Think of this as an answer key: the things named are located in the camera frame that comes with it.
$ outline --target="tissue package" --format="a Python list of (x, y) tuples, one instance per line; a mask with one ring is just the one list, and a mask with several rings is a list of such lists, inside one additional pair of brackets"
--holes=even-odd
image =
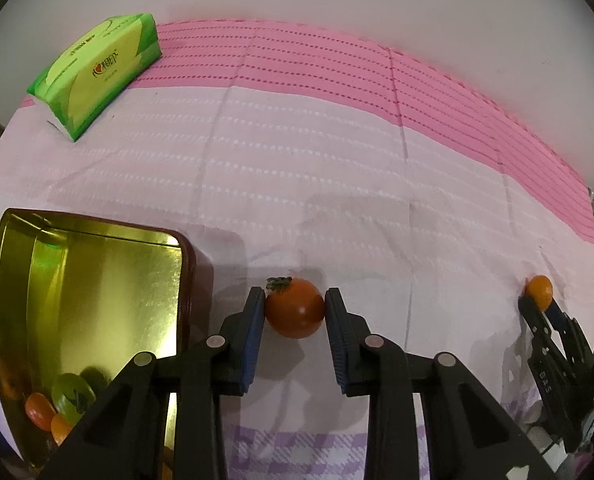
[(79, 38), (28, 93), (47, 120), (76, 140), (130, 81), (161, 56), (151, 14), (115, 16)]

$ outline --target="tomato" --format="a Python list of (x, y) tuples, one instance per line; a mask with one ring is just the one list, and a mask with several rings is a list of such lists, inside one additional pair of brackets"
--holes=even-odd
[(30, 394), (24, 403), (28, 418), (40, 430), (51, 431), (51, 420), (55, 416), (55, 408), (51, 401), (42, 394)]
[(53, 416), (53, 420), (51, 420), (51, 433), (53, 433), (53, 439), (55, 439), (57, 446), (62, 445), (64, 439), (71, 433), (71, 430), (72, 425), (66, 422), (66, 419), (59, 413)]
[(76, 424), (96, 399), (88, 383), (75, 374), (58, 376), (51, 389), (51, 398), (69, 424)]
[(552, 283), (545, 276), (535, 276), (526, 285), (526, 294), (533, 298), (539, 310), (544, 312), (552, 303)]
[(266, 289), (264, 314), (278, 333), (301, 339), (317, 332), (325, 309), (316, 286), (301, 278), (269, 278)]

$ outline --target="metal tin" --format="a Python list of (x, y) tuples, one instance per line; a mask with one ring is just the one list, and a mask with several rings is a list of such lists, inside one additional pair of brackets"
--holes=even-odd
[[(0, 221), (0, 399), (22, 457), (42, 466), (52, 436), (24, 413), (64, 372), (103, 388), (138, 352), (188, 344), (195, 252), (178, 232), (61, 212)], [(167, 444), (176, 406), (171, 400)]]

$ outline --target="red tomato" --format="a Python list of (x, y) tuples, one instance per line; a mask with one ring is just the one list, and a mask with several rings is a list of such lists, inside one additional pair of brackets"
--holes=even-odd
[(51, 420), (55, 416), (55, 409), (50, 400), (42, 394), (30, 394), (24, 403), (24, 410), (40, 430), (51, 431)]
[(278, 333), (301, 339), (317, 332), (325, 309), (316, 286), (301, 278), (269, 278), (266, 289), (264, 314)]
[(71, 424), (66, 422), (66, 419), (59, 413), (53, 416), (53, 420), (51, 420), (51, 433), (53, 433), (53, 439), (55, 439), (57, 446), (62, 445), (64, 439), (71, 433), (71, 430)]

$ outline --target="orange tomato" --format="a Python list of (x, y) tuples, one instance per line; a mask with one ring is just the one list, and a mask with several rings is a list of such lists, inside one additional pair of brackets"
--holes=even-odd
[(51, 431), (51, 420), (55, 416), (55, 409), (45, 396), (38, 393), (30, 394), (24, 403), (24, 410), (40, 430)]
[(66, 419), (59, 413), (53, 416), (53, 420), (51, 421), (51, 433), (53, 433), (53, 439), (57, 446), (62, 445), (64, 439), (71, 433), (71, 430), (72, 426), (66, 422)]
[(269, 278), (264, 303), (266, 319), (280, 335), (301, 339), (317, 332), (324, 319), (324, 299), (308, 280)]
[(543, 276), (535, 276), (526, 285), (526, 294), (533, 298), (539, 310), (544, 312), (552, 303), (552, 283)]

